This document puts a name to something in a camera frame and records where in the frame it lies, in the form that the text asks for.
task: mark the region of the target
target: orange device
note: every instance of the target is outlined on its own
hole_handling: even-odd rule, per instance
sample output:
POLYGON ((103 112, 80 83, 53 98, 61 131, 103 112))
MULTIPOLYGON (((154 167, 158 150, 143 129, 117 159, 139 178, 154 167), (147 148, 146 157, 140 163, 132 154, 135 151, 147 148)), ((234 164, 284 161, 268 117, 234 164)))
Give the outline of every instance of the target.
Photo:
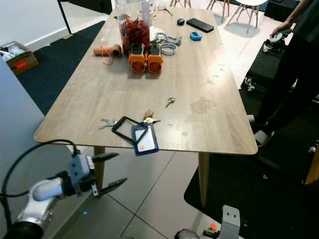
POLYGON ((133 72, 141 73, 145 71, 146 51, 144 44, 131 45, 129 60, 133 72))
POLYGON ((157 44, 150 44, 147 54, 147 65, 149 68, 149 72, 160 73, 162 64, 163 55, 161 52, 161 47, 157 44))

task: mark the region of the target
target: person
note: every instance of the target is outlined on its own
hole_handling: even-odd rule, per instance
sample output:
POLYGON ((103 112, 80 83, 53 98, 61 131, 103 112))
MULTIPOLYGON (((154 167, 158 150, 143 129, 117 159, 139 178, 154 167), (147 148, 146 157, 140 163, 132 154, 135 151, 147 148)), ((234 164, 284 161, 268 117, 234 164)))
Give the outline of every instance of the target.
POLYGON ((271 36, 292 27, 299 15, 301 19, 282 56, 272 86, 266 92, 258 114, 249 116, 250 123, 261 125, 255 133, 258 146, 265 145, 274 132, 293 121, 319 92, 316 60, 319 56, 319 0, 302 0, 271 36), (282 103, 296 79, 293 93, 282 103))

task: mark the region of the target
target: red dried chili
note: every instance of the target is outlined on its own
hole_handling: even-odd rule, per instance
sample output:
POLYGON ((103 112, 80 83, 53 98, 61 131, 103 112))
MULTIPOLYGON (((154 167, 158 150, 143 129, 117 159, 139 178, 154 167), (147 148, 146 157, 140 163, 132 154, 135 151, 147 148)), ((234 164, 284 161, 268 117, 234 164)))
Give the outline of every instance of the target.
POLYGON ((130 47, 133 43, 144 44, 148 46, 150 43, 150 29, 149 26, 143 20, 131 20, 126 18, 120 25, 120 32, 123 43, 123 51, 125 54, 129 54, 130 47))

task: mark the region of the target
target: wooden table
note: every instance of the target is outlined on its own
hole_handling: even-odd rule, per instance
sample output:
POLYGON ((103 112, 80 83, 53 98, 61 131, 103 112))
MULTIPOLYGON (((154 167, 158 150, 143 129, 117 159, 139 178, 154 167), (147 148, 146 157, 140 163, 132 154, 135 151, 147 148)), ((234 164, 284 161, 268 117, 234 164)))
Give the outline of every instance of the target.
MULTIPOLYGON (((213 14, 207 10, 170 8, 156 12, 153 25, 169 36, 182 36, 174 56, 165 56, 161 74, 132 73, 127 57, 103 65, 93 56, 94 47, 120 44, 118 23, 113 11, 93 41, 77 69, 35 133, 44 142, 65 138, 77 145, 104 147, 132 146, 111 132, 98 130, 101 118, 128 116, 142 120, 146 110, 155 112, 161 150, 198 152, 202 205, 206 203, 209 154, 255 154, 257 145, 248 123, 232 72, 227 67, 224 46, 213 14), (210 33, 195 42, 189 33, 196 29, 178 26, 178 18, 196 17, 213 26, 210 33), (176 97, 165 108, 168 97, 176 97)), ((97 165, 99 182, 104 165, 97 165)))

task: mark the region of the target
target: person's hand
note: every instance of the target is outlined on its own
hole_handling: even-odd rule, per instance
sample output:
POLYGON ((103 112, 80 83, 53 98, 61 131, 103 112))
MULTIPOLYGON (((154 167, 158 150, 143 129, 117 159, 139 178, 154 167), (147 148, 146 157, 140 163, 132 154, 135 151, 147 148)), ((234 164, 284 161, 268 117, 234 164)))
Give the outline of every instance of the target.
POLYGON ((291 22, 288 21, 284 21, 283 23, 281 23, 279 26, 277 26, 273 32, 270 34, 270 36, 275 35, 276 33, 286 30, 288 28, 290 28, 293 24, 291 22))

